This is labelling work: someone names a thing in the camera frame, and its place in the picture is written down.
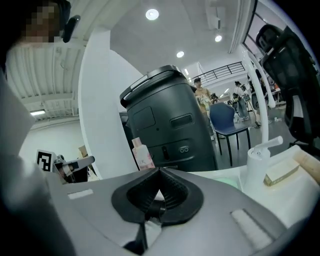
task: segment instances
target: railing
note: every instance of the railing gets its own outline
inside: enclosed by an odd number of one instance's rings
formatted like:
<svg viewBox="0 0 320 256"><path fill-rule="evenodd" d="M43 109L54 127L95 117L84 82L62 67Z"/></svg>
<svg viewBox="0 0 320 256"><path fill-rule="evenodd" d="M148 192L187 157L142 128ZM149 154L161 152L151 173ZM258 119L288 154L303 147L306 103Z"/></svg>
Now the railing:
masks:
<svg viewBox="0 0 320 256"><path fill-rule="evenodd" d="M214 80L217 80L232 74L236 74L239 72L243 72L243 71L246 71L246 70L242 65L242 62L239 61L226 66L221 66L211 71L208 71L206 73L197 75L192 78L192 81L194 81L196 78L201 78L201 83L207 84L207 83L213 82Z"/></svg>

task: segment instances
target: ceiling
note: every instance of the ceiling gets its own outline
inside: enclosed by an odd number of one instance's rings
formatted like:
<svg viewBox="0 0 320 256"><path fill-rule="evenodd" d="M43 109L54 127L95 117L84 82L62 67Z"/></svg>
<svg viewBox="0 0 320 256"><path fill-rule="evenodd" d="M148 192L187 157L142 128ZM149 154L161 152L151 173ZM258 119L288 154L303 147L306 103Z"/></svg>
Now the ceiling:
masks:
<svg viewBox="0 0 320 256"><path fill-rule="evenodd" d="M235 29L238 2L69 1L71 16L81 16L69 43L57 42L45 48L17 46L7 56L6 75L12 91L29 111L45 109L45 114L35 116L37 121L79 115L81 62L96 25L102 24L111 30L111 49L142 74L167 64L182 68L210 55L228 52ZM221 18L219 31L208 21L217 12L216 7ZM159 18L154 21L147 20L145 16L151 8L159 11ZM217 33L223 35L220 43L214 41ZM178 51L184 51L184 57L178 59Z"/></svg>
<svg viewBox="0 0 320 256"><path fill-rule="evenodd" d="M158 19L146 19L149 9L158 10ZM142 0L111 30L110 48L142 74L168 64L183 68L228 52L237 10L238 0ZM220 18L219 30L212 16ZM215 42L217 34L222 41Z"/></svg>
<svg viewBox="0 0 320 256"><path fill-rule="evenodd" d="M45 48L17 46L7 55L6 75L15 95L29 111L45 109L37 121L76 117L81 62L97 24L112 28L136 0L69 0L71 16L81 20L70 42Z"/></svg>

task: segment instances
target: person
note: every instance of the person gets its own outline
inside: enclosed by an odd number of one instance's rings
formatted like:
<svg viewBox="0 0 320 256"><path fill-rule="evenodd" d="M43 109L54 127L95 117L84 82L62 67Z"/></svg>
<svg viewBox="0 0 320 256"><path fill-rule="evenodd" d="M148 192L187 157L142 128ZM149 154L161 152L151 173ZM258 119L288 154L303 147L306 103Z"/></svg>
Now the person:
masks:
<svg viewBox="0 0 320 256"><path fill-rule="evenodd" d="M196 91L194 92L194 94L198 100L200 110L201 110L201 113L204 117L206 126L209 130L211 140L213 141L215 139L214 130L211 127L211 121L208 117L208 112L207 112L207 108L209 108L209 106L212 105L212 103L213 103L213 101L211 99L210 92L208 89L202 88L201 78L199 78L199 77L194 79L194 85L196 87Z"/></svg>
<svg viewBox="0 0 320 256"><path fill-rule="evenodd" d="M212 99L212 101L213 101L213 104L219 102L218 96L217 96L215 93L211 94L211 99Z"/></svg>
<svg viewBox="0 0 320 256"><path fill-rule="evenodd" d="M259 70L257 68L255 69L255 73L256 73L256 76L258 77L259 81L260 81L261 89L262 89L262 92L263 92L263 95L264 95L266 113L268 115L268 123L270 124L271 121L269 119L269 113L270 112L269 112L269 106L268 106L269 98L268 98L267 88L266 88L265 82L264 82L264 80L262 78L262 75L260 74L260 72L259 72ZM256 111L256 114L257 114L257 122L258 122L259 125L261 125L260 108L258 108L258 110Z"/></svg>
<svg viewBox="0 0 320 256"><path fill-rule="evenodd" d="M246 102L244 100L245 93L241 89L241 83L239 81L235 81L234 93L237 95L238 108L241 121L249 120L249 113L247 110Z"/></svg>

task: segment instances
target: table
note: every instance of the table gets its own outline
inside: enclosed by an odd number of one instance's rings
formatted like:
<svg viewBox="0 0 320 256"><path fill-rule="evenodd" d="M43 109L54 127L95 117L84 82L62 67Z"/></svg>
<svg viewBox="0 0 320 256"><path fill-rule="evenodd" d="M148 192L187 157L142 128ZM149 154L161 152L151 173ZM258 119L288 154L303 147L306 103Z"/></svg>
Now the table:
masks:
<svg viewBox="0 0 320 256"><path fill-rule="evenodd" d="M268 166L271 167L285 158L294 158L296 154L301 153L307 154L299 146L295 145L271 157ZM213 180L232 179L239 185L239 189L243 191L246 172L247 166L244 165L230 169L191 173ZM320 195L320 188L317 182L302 167L299 167L295 173L278 184L270 187L265 184L261 185L261 193L257 193L251 198L269 209L287 228L308 217Z"/></svg>

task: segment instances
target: black office chair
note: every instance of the black office chair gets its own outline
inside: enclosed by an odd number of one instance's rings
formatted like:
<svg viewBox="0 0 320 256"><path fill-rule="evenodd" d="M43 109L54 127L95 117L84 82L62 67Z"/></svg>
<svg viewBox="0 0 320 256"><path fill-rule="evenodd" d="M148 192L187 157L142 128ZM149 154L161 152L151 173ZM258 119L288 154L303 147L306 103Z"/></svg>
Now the black office chair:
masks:
<svg viewBox="0 0 320 256"><path fill-rule="evenodd" d="M286 101L285 123L304 151L320 156L315 138L320 136L320 85L314 61L304 45L288 27L267 24L261 28L256 44L265 53L261 64L281 89Z"/></svg>

